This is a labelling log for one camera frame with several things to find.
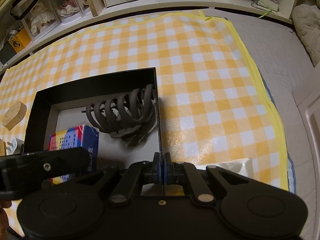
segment wooden block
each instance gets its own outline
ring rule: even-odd
[[[4,114],[2,125],[8,130],[15,127],[26,115],[27,107],[24,103],[17,101]]]
[[[6,154],[5,142],[0,139],[0,156],[5,156]]]

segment yellow box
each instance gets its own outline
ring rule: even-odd
[[[30,37],[28,36],[25,28],[23,27],[21,31],[14,36],[9,43],[13,47],[13,49],[18,53],[23,50],[31,41]]]

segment checkered pattern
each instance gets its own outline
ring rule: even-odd
[[[252,75],[257,68],[248,64],[250,56],[230,24],[193,11],[127,18],[73,33],[7,70],[0,116],[16,100],[28,110],[11,131],[0,127],[0,134],[5,141],[24,138],[38,90],[156,67],[164,152],[194,164],[253,158],[255,179],[286,188],[286,163],[280,161],[285,141],[274,122],[279,116],[262,96],[262,81]],[[19,231],[14,208],[8,214]]]

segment book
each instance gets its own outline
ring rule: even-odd
[[[279,4],[276,0],[252,0],[252,1],[263,8],[271,9],[276,12],[279,10]]]

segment human finger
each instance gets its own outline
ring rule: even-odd
[[[7,213],[3,208],[0,208],[0,240],[7,240],[8,227],[9,227],[9,220],[8,220]]]
[[[12,202],[9,200],[9,201],[5,201],[5,200],[2,200],[1,201],[1,207],[2,208],[10,208],[12,205]]]

